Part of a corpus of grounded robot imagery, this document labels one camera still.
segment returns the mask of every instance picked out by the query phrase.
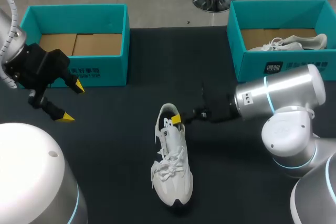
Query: black table mat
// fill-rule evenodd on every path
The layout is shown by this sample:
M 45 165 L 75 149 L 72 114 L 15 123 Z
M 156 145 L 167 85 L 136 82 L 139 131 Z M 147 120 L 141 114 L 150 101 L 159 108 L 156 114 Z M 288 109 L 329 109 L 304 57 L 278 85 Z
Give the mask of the black table mat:
M 202 81 L 233 90 L 226 27 L 131 30 L 126 87 L 49 89 L 76 121 L 54 123 L 27 103 L 27 90 L 0 84 L 0 123 L 30 123 L 63 150 L 86 198 L 89 223 L 291 223 L 295 179 L 272 162 L 261 141 L 265 119 L 186 127 L 194 191 L 189 212 L 168 211 L 151 187 L 154 127 L 163 103 L 188 111 L 202 103 Z M 314 132 L 336 135 L 336 85 L 316 109 Z

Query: chrome stool base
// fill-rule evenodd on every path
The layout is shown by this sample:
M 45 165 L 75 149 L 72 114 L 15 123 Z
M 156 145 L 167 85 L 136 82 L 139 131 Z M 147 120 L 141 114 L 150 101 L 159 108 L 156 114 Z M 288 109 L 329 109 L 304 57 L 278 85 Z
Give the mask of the chrome stool base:
M 194 5 L 209 13 L 221 13 L 230 9 L 232 0 L 193 0 Z

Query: white sneaker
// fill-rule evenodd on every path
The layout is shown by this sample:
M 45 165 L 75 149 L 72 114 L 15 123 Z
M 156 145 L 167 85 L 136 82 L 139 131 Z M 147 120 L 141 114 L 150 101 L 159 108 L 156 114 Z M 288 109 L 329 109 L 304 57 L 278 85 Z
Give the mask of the white sneaker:
M 327 47 L 327 36 L 319 34 L 313 38 L 301 38 L 295 35 L 287 39 L 274 38 L 269 44 L 252 48 L 249 51 L 286 51 L 286 50 L 320 50 Z
M 262 47 L 252 48 L 249 51 L 287 51 L 287 50 L 303 50 L 302 45 L 298 42 L 292 42 L 284 45 L 283 39 L 274 38 L 269 44 Z
M 184 206 L 193 192 L 184 125 L 173 104 L 161 107 L 155 126 L 156 159 L 151 168 L 152 187 L 170 207 Z
M 327 36 L 325 34 L 319 34 L 313 38 L 301 38 L 293 35 L 279 42 L 283 45 L 297 42 L 302 45 L 303 49 L 320 50 L 327 47 Z

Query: box label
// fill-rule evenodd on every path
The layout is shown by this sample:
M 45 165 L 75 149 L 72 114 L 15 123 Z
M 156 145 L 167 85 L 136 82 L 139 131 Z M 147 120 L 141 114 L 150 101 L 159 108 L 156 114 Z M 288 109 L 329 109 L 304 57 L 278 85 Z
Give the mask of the box label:
M 321 61 L 319 61 L 319 62 L 289 62 L 286 65 L 286 70 L 293 69 L 293 68 L 298 68 L 300 66 L 304 66 L 304 65 L 308 65 L 308 64 L 315 65 L 320 72 L 323 72 L 328 66 L 328 63 L 325 62 L 325 61 L 324 62 L 321 62 Z
M 99 68 L 71 68 L 71 73 L 78 78 L 100 78 Z
M 278 73 L 281 71 L 283 64 L 284 63 L 282 61 L 268 62 L 266 63 L 264 73 L 265 74 Z

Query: shoebox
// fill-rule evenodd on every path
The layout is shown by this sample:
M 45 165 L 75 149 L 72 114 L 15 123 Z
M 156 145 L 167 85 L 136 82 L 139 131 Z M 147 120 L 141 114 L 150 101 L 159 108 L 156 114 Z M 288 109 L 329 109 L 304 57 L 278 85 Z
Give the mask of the shoebox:
M 274 38 L 326 34 L 324 50 L 248 51 Z M 324 80 L 336 80 L 336 14 L 327 0 L 232 1 L 227 36 L 239 82 L 315 64 Z
M 130 25 L 124 4 L 30 6 L 21 23 L 28 45 L 61 49 L 84 87 L 127 82 Z M 57 79 L 51 87 L 65 87 Z

